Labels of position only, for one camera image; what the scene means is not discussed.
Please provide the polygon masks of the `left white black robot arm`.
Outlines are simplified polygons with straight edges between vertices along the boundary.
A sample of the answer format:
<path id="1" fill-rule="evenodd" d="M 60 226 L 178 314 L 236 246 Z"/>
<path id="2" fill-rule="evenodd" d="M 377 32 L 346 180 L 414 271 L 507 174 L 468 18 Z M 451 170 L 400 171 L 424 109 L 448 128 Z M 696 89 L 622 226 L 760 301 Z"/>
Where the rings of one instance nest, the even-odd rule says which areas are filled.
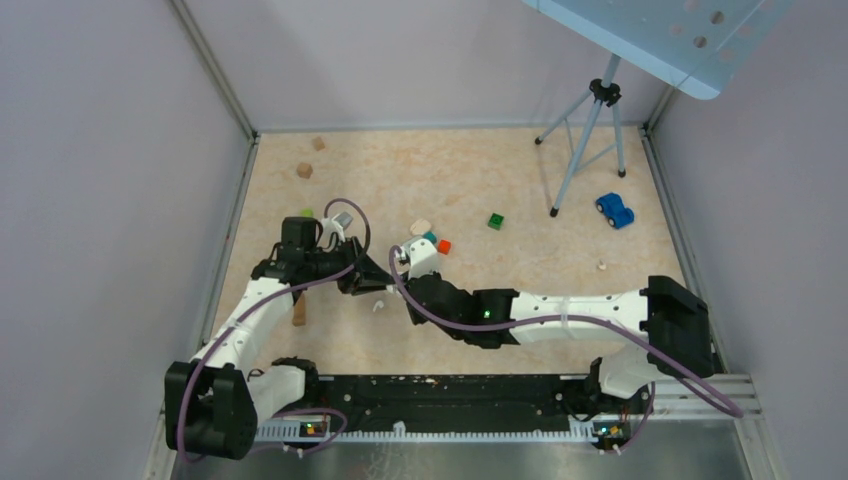
<path id="1" fill-rule="evenodd" d="M 309 288 L 334 282 L 356 296 L 382 291 L 391 276 L 345 230 L 347 212 L 317 220 L 287 217 L 271 255 L 252 270 L 242 299 L 219 331 L 189 361 L 165 374 L 165 441 L 181 454 L 242 459 L 258 427 L 285 406 L 308 413 L 320 386 L 308 361 L 285 360 L 251 379 L 262 346 L 276 326 L 294 316 Z"/>

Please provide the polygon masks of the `near wooden cube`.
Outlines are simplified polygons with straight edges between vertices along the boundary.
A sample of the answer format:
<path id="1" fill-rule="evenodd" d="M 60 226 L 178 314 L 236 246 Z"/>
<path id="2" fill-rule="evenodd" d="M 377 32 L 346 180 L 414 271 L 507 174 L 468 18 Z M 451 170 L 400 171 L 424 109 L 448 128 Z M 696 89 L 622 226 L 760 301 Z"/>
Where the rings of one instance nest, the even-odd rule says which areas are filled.
<path id="1" fill-rule="evenodd" d="M 310 179 L 313 175 L 313 166 L 307 162 L 301 162 L 296 167 L 296 173 L 299 178 Z"/>

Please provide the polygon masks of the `wooden arch block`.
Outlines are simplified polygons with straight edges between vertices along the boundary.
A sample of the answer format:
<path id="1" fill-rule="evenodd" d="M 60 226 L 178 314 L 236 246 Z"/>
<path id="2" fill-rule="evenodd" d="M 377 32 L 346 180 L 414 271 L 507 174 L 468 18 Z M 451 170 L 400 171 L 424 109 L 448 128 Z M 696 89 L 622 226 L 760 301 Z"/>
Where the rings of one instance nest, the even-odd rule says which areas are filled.
<path id="1" fill-rule="evenodd" d="M 291 324 L 294 327 L 302 327 L 307 323 L 307 315 L 306 315 L 306 296 L 301 294 L 298 299 L 293 304 L 293 314 Z"/>

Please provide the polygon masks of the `orange-red small cube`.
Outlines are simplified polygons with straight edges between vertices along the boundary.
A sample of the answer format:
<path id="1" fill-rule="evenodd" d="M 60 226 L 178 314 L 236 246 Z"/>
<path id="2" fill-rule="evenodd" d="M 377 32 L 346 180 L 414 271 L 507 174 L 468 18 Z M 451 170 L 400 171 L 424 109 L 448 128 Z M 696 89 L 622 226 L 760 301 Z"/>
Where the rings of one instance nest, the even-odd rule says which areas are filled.
<path id="1" fill-rule="evenodd" d="M 447 255 L 452 248 L 452 244 L 447 240 L 439 240 L 436 244 L 436 250 L 443 255 Z"/>

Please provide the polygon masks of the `dark green toy brick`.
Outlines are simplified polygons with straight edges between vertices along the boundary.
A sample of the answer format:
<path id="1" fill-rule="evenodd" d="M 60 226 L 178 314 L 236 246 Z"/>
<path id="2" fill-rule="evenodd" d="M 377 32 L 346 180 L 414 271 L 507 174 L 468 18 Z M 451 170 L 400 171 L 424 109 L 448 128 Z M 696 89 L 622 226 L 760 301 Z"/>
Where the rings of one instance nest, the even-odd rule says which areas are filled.
<path id="1" fill-rule="evenodd" d="M 500 231 L 503 228 L 505 217 L 492 213 L 488 219 L 487 226 L 493 230 Z"/>

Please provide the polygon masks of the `beige rounded block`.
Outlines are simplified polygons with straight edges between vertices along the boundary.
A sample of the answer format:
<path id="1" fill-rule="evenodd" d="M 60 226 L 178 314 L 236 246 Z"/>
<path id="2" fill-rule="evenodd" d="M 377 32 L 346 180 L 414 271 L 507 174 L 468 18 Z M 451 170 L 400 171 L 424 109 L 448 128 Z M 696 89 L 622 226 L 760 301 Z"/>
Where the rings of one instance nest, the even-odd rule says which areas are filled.
<path id="1" fill-rule="evenodd" d="M 419 218 L 415 220 L 409 227 L 410 234 L 413 236 L 423 236 L 427 232 L 432 230 L 432 224 L 430 221 Z"/>

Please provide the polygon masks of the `light blue perforated panel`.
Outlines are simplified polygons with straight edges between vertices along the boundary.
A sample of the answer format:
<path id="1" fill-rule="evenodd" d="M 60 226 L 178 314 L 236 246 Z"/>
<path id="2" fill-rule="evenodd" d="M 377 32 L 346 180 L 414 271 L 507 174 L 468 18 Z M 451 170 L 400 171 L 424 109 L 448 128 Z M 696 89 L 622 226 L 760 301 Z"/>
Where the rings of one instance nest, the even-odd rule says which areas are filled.
<path id="1" fill-rule="evenodd" d="M 785 0 L 528 0 L 526 5 L 698 100 L 716 98 Z"/>

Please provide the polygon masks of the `blue toy car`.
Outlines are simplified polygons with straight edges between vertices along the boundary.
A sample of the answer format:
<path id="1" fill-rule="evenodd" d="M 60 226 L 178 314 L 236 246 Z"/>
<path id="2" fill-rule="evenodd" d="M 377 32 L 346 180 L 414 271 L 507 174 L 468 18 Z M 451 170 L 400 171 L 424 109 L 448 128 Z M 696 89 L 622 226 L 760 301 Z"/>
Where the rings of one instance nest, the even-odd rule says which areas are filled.
<path id="1" fill-rule="evenodd" d="M 595 200 L 596 209 L 604 215 L 607 223 L 614 229 L 621 229 L 632 224 L 635 214 L 624 205 L 622 197 L 614 192 L 607 193 Z"/>

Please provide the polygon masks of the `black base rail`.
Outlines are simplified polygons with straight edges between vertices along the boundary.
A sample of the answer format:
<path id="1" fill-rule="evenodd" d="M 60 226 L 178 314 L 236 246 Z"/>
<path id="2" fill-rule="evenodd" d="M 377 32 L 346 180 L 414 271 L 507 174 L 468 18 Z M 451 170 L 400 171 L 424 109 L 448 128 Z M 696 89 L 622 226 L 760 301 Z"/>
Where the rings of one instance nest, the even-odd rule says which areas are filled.
<path id="1" fill-rule="evenodd" d="M 398 422 L 423 434 L 563 433 L 579 422 L 634 420 L 648 399 L 646 387 L 628 399 L 603 394 L 582 375 L 335 375 L 308 381 L 286 409 L 315 409 L 348 433 Z"/>

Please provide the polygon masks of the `grey tripod stand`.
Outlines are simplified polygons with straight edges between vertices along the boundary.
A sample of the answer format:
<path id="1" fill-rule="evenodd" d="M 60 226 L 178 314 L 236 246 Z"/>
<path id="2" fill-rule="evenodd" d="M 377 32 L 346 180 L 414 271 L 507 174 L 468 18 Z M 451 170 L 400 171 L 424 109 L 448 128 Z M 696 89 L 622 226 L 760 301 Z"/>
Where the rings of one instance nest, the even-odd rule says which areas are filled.
<path id="1" fill-rule="evenodd" d="M 542 134 L 534 139 L 534 144 L 536 146 L 541 146 L 560 126 L 564 126 L 567 131 L 570 159 L 567 165 L 565 177 L 561 182 L 556 197 L 554 198 L 549 210 L 549 216 L 551 218 L 556 218 L 558 216 L 568 188 L 575 175 L 607 153 L 614 151 L 616 154 L 617 175 L 620 178 L 625 178 L 627 176 L 622 135 L 623 124 L 619 106 L 622 94 L 621 87 L 614 82 L 614 77 L 618 71 L 620 63 L 621 57 L 616 54 L 611 54 L 603 75 L 600 78 L 591 80 L 589 87 L 581 94 L 581 96 L 574 101 L 546 130 L 544 130 Z M 592 104 L 587 120 L 582 127 L 579 139 L 574 141 L 569 117 L 580 106 L 589 100 L 592 101 Z M 614 141 L 593 157 L 586 158 L 585 154 L 589 140 L 597 126 L 600 113 L 604 108 L 609 109 L 612 113 Z"/>

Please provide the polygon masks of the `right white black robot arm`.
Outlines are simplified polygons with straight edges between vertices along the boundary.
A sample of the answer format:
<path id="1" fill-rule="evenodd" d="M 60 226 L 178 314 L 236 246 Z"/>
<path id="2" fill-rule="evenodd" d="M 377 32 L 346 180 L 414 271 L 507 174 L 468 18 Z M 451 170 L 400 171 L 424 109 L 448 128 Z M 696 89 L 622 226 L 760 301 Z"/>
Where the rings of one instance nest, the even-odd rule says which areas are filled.
<path id="1" fill-rule="evenodd" d="M 646 287 L 598 296 L 552 296 L 515 289 L 468 292 L 438 273 L 398 286 L 416 324 L 431 322 L 482 349 L 547 341 L 620 341 L 586 385 L 589 404 L 612 412 L 643 386 L 666 377 L 715 372 L 707 304 L 668 276 Z"/>

